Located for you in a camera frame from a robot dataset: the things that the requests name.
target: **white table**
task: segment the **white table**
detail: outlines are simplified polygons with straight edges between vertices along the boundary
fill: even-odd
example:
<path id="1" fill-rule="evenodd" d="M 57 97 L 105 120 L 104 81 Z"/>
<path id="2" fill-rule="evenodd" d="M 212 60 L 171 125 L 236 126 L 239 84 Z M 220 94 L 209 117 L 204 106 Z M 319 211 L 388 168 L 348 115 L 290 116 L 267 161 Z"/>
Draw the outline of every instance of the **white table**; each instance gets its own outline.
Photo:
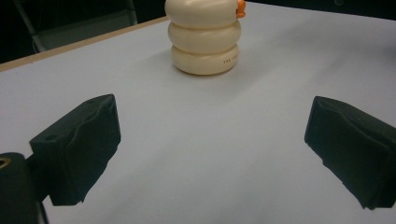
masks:
<path id="1" fill-rule="evenodd" d="M 52 224 L 390 224 L 362 209 L 304 142 L 316 95 L 396 126 L 396 21 L 247 3 L 237 66 L 195 77 L 171 62 L 169 21 L 0 73 L 0 153 L 92 97 L 116 95 L 122 140 Z"/>

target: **cream bottle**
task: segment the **cream bottle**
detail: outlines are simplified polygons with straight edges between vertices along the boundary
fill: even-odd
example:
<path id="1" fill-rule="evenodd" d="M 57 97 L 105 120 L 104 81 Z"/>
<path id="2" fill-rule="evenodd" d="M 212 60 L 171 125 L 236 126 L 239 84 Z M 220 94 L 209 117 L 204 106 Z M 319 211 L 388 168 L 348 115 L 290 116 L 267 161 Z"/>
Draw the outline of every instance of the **cream bottle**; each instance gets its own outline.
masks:
<path id="1" fill-rule="evenodd" d="M 174 65 L 194 75 L 231 69 L 238 61 L 238 18 L 245 16 L 245 5 L 244 0 L 166 0 Z"/>

